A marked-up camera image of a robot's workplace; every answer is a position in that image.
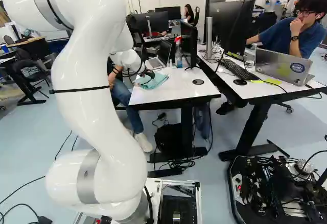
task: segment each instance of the woman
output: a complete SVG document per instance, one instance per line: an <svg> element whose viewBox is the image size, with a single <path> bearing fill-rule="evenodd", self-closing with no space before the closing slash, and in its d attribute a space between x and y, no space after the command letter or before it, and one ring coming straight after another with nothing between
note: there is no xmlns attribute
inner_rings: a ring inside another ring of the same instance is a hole
<svg viewBox="0 0 327 224"><path fill-rule="evenodd" d="M187 20L188 23L193 23L194 22L194 13L192 10L192 7L190 6L190 4L185 5L185 15L184 15Z"/></svg>

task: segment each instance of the water bottle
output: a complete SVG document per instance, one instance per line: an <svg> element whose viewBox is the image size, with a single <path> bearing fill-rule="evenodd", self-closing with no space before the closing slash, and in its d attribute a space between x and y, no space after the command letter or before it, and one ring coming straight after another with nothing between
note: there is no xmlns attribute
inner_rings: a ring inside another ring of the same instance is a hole
<svg viewBox="0 0 327 224"><path fill-rule="evenodd" d="M176 53L175 53L175 63L176 67L183 67L183 61L182 61L182 50L181 50L181 43L182 37L178 36L175 38L176 43Z"/></svg>

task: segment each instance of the hand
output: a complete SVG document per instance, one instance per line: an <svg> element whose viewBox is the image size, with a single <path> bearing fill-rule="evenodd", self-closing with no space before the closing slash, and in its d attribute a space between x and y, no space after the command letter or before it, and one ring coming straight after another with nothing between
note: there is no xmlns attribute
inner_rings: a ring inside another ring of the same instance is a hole
<svg viewBox="0 0 327 224"><path fill-rule="evenodd" d="M290 23L292 37L298 36L300 34L301 28L303 27L303 23L299 18L294 19Z"/></svg>
<svg viewBox="0 0 327 224"><path fill-rule="evenodd" d="M116 79L116 74L114 72L111 72L108 75L109 85L112 85L114 83L115 79Z"/></svg>

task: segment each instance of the floor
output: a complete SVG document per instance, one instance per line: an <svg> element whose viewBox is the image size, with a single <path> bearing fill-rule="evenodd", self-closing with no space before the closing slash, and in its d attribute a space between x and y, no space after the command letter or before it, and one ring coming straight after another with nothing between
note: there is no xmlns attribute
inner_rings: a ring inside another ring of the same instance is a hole
<svg viewBox="0 0 327 224"><path fill-rule="evenodd" d="M326 51L318 48L312 56L314 65L311 73L316 80L327 84L327 61L321 58ZM228 187L225 171L228 164L218 159L217 153L236 146L243 126L251 112L251 106L237 109L226 116L219 116L215 110L225 101L225 97L211 102L214 125L214 146L209 155L196 161L194 167L186 170L183 175L170 177L173 180L199 180L202 186L203 223L235 223L229 204ZM303 98L288 102L294 112L286 113L285 108L272 106L268 119L265 121L255 143L262 144L266 139L278 144L292 157L308 158L314 152L327 148L324 136L327 134L327 96L323 99ZM145 132L154 144L153 135L156 127L151 121L161 111L143 111L141 117ZM166 111L168 121L179 120L177 110ZM128 123L125 112L119 112L122 121ZM0 200L20 185L43 176L53 163L70 129L60 115L53 96L41 105L16 107L0 120ZM62 149L62 153L70 152L76 135L72 134ZM196 134L196 145L207 145ZM87 148L83 140L77 141L75 149ZM322 173L327 166L326 155L318 155L312 163ZM38 215L44 215L54 224L73 224L76 212L54 203L47 195L44 180L32 183L20 190L0 205L0 212L19 204L29 204ZM33 214L20 207L6 216L5 224L29 223L36 221Z"/></svg>

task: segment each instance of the jeans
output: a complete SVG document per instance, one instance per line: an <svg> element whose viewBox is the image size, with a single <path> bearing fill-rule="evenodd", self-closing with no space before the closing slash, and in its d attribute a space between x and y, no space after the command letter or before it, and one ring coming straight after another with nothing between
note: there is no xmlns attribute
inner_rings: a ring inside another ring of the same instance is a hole
<svg viewBox="0 0 327 224"><path fill-rule="evenodd" d="M134 133L142 133L144 130L142 120L138 114L138 111L128 106L132 94L129 92L123 81L119 79L115 80L113 89L111 90L111 95L126 106L127 116L131 121Z"/></svg>

